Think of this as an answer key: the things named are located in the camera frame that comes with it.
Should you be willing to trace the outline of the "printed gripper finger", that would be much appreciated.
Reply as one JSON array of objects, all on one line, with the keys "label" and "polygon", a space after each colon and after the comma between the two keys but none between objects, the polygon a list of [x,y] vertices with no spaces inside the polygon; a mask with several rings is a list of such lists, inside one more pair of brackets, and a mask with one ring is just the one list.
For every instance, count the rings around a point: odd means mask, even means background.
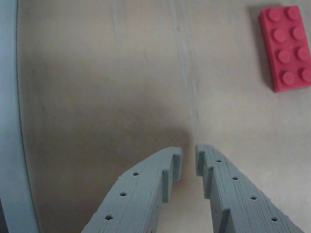
[{"label": "printed gripper finger", "polygon": [[155,233],[161,205],[180,180],[183,151],[164,148],[121,174],[85,225],[85,233]]},{"label": "printed gripper finger", "polygon": [[302,231],[216,148],[198,144],[195,153],[215,233]]}]

